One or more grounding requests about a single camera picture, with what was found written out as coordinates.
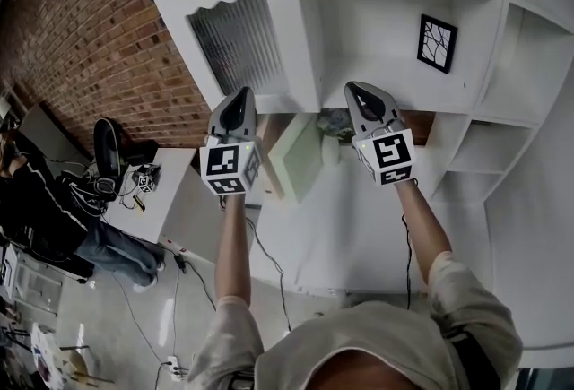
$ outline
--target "frosted glass panel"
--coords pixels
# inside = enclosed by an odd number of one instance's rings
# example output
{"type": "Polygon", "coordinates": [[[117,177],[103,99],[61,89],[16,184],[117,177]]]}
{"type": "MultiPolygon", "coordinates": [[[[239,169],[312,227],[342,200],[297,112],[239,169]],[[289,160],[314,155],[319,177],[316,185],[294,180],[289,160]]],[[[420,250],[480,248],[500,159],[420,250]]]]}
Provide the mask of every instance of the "frosted glass panel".
{"type": "Polygon", "coordinates": [[[243,86],[255,94],[287,91],[267,0],[237,0],[189,16],[225,95],[243,86]]]}

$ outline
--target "forearm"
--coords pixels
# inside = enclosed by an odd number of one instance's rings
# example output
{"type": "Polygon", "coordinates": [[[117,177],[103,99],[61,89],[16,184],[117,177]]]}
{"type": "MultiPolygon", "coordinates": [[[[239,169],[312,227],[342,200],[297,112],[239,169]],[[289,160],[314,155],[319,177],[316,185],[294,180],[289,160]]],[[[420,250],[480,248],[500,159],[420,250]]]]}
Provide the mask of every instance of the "forearm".
{"type": "Polygon", "coordinates": [[[403,206],[404,218],[422,278],[428,283],[432,263],[440,253],[451,251],[450,242],[426,199],[412,180],[398,183],[396,192],[403,206]]]}
{"type": "Polygon", "coordinates": [[[231,195],[225,209],[222,241],[215,266],[217,299],[238,296],[251,303],[251,275],[245,224],[245,196],[231,195]]]}

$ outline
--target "t-shirt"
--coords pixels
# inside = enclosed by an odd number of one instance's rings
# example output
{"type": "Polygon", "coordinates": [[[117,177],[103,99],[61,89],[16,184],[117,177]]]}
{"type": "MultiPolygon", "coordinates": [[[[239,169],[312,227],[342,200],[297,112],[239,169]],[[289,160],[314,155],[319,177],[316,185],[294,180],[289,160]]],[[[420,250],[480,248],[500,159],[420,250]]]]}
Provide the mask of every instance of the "t-shirt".
{"type": "Polygon", "coordinates": [[[429,302],[430,316],[380,301],[337,310],[309,320],[264,351],[245,301],[220,299],[187,388],[250,388],[254,380],[258,390],[304,390],[330,358],[356,350],[380,358],[423,390],[466,390],[470,386],[457,351],[444,338],[461,327],[480,344],[504,388],[522,353],[510,311],[450,252],[439,255],[430,269],[429,302]]]}

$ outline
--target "jeans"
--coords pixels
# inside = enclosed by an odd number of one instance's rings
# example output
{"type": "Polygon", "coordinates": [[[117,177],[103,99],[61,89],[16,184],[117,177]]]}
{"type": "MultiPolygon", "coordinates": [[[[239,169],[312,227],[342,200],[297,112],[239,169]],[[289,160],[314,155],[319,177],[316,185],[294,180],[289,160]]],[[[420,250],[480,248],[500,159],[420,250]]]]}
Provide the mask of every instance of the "jeans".
{"type": "Polygon", "coordinates": [[[143,244],[100,220],[91,223],[86,240],[75,253],[101,269],[122,273],[141,286],[152,283],[160,264],[160,258],[143,244]]]}

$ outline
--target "red brick wall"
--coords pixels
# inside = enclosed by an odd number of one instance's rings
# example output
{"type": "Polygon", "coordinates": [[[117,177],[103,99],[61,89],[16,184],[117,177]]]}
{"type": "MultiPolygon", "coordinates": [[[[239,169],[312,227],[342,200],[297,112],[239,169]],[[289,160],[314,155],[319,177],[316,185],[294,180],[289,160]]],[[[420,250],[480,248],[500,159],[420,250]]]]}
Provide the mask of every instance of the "red brick wall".
{"type": "Polygon", "coordinates": [[[197,146],[209,108],[153,0],[4,0],[0,78],[88,150],[100,117],[135,140],[197,146]]]}

